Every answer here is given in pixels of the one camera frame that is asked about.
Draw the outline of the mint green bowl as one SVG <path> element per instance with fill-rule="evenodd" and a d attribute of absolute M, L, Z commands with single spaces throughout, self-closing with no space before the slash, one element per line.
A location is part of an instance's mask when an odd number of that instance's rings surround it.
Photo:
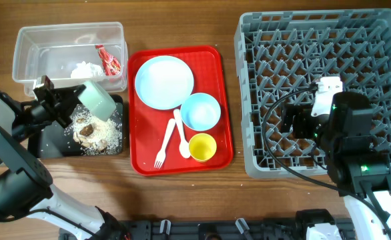
<path fill-rule="evenodd" d="M 112 97 L 96 82 L 86 81 L 83 86 L 85 89 L 77 97 L 79 101 L 95 117 L 107 121 L 116 110 Z"/>

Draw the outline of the white tissue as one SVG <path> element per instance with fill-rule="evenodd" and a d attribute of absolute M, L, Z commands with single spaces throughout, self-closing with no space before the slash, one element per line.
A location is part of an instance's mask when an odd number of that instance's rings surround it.
<path fill-rule="evenodd" d="M 106 78 L 105 71 L 101 65 L 86 63 L 82 61 L 77 63 L 75 69 L 71 72 L 70 81 L 78 84 L 81 81 L 96 80 L 101 81 Z"/>

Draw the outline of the rice and food scraps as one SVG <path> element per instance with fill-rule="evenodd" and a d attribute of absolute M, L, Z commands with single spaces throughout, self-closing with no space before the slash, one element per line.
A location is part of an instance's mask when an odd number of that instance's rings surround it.
<path fill-rule="evenodd" d="M 64 136 L 71 137 L 84 155 L 116 155 L 121 152 L 123 128 L 118 110 L 107 121 L 102 121 L 86 108 L 78 108 L 71 120 Z"/>

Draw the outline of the red snack wrapper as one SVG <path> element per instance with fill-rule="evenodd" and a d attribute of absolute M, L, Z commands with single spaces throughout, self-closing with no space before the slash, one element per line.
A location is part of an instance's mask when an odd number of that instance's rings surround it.
<path fill-rule="evenodd" d="M 121 64 L 103 45 L 95 46 L 101 59 L 104 72 L 107 76 L 118 75 L 121 72 Z"/>

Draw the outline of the light blue bowl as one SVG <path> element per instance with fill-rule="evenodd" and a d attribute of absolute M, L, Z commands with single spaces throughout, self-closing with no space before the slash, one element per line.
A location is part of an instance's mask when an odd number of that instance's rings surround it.
<path fill-rule="evenodd" d="M 207 131 L 219 122 L 221 107 L 213 96 L 194 93 L 181 105 L 180 113 L 187 127 L 194 131 Z"/>

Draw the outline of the yellow cup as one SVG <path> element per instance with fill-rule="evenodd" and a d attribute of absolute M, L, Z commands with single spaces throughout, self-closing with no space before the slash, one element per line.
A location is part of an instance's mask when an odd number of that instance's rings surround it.
<path fill-rule="evenodd" d="M 217 151 L 216 140 L 207 133 L 198 133 L 189 141 L 189 152 L 198 162 L 209 161 Z"/>

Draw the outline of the large light blue plate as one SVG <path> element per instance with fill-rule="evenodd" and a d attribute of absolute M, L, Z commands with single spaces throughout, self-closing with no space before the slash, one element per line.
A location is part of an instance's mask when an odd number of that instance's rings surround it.
<path fill-rule="evenodd" d="M 193 88 L 194 76 L 190 67 L 169 55 L 146 61 L 135 76 L 137 96 L 152 109 L 169 110 L 180 106 Z"/>

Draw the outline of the white plastic spoon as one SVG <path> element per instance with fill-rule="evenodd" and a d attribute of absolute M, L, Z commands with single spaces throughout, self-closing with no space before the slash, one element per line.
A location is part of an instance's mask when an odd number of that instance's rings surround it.
<path fill-rule="evenodd" d="M 183 121 L 181 118 L 180 110 L 174 109 L 173 116 L 174 116 L 174 119 L 176 122 L 179 137 L 180 137 L 179 152 L 183 158 L 189 159 L 190 158 L 189 143 L 187 142 L 187 140 L 185 138 L 185 133 L 184 133 L 184 129 L 183 129 Z"/>

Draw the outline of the white plastic fork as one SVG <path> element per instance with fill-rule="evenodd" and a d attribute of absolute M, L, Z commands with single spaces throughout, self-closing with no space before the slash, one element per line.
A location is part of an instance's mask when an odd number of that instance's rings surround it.
<path fill-rule="evenodd" d="M 156 158 L 155 158 L 154 167 L 156 169 L 160 169 L 165 161 L 165 158 L 166 158 L 165 151 L 167 148 L 167 144 L 169 143 L 169 140 L 170 140 L 171 135 L 173 133 L 174 127 L 175 127 L 175 119 L 170 119 L 167 123 L 167 127 L 165 130 L 165 135 L 163 137 L 163 142 L 161 144 L 161 148 L 158 151 Z"/>

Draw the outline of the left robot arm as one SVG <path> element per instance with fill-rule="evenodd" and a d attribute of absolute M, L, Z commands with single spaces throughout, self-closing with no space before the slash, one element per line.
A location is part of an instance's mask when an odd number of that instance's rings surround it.
<path fill-rule="evenodd" d="M 22 146 L 54 122 L 68 127 L 79 104 L 108 120 L 116 110 L 113 98 L 93 81 L 57 89 L 46 75 L 33 92 L 34 100 L 19 102 L 0 91 L 0 223 L 31 218 L 76 239 L 131 239 L 129 229 L 113 215 L 57 188 L 44 164 Z"/>

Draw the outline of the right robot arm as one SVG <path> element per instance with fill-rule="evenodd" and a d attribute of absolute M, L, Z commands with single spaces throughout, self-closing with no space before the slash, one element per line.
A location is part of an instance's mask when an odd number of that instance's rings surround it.
<path fill-rule="evenodd" d="M 312 139 L 325 153 L 327 174 L 340 190 L 357 238 L 391 239 L 391 166 L 371 146 L 373 108 L 367 96 L 336 93 L 323 117 L 311 115 L 313 105 L 280 106 L 281 130 Z"/>

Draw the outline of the black waste tray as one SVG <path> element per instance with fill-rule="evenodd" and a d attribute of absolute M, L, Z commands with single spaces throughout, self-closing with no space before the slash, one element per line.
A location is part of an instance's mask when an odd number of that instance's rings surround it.
<path fill-rule="evenodd" d="M 121 113 L 123 128 L 123 99 L 119 95 L 113 95 L 112 98 L 115 101 L 116 110 Z M 78 108 L 85 107 L 78 105 L 74 109 L 74 112 Z M 29 138 L 28 151 L 40 159 L 84 155 L 82 150 L 77 149 L 77 144 L 73 142 L 71 137 L 64 136 L 64 130 L 65 128 L 60 126 L 60 124 L 56 122 L 52 123 L 40 133 Z"/>

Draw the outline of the grey dishwasher rack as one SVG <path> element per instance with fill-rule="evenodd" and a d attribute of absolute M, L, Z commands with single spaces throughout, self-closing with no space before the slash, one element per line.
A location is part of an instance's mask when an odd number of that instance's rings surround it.
<path fill-rule="evenodd" d="M 324 153 L 312 140 L 280 132 L 279 111 L 262 127 L 263 116 L 282 96 L 295 105 L 313 103 L 306 88 L 326 76 L 339 76 L 345 91 L 370 100 L 372 146 L 391 164 L 391 9 L 244 13 L 234 49 L 250 177 L 326 173 Z"/>

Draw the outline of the clear plastic bin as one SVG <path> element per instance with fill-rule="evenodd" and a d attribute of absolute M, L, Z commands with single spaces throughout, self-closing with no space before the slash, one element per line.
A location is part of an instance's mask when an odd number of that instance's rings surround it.
<path fill-rule="evenodd" d="M 118 74 L 72 77 L 81 63 L 102 66 L 95 48 L 102 45 L 121 65 Z M 35 82 L 46 75 L 56 88 L 71 87 L 92 80 L 106 91 L 127 88 L 127 43 L 120 22 L 72 23 L 23 27 L 19 30 L 13 56 L 12 78 L 32 97 Z"/>

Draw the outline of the red serving tray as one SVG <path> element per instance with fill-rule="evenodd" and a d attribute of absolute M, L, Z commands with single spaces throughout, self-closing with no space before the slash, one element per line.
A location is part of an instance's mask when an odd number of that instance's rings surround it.
<path fill-rule="evenodd" d="M 206 162 L 198 162 L 191 156 L 185 159 L 179 152 L 180 137 L 175 127 L 166 148 L 166 158 L 160 169 L 154 167 L 155 158 L 161 148 L 167 123 L 174 119 L 173 110 L 152 109 L 137 96 L 135 76 L 146 61 L 169 55 L 184 61 L 192 70 L 194 88 L 191 93 L 207 93 L 213 96 L 221 107 L 221 117 L 215 127 L 207 131 L 194 131 L 183 123 L 185 138 L 190 139 L 198 133 L 211 135 L 217 143 L 216 154 Z M 232 132 L 228 113 L 226 88 L 219 52 L 210 46 L 180 47 L 139 51 L 129 58 L 127 63 L 127 90 L 129 95 L 129 146 L 133 169 L 140 175 L 154 176 L 185 173 L 190 171 L 207 171 L 228 166 L 234 155 Z"/>

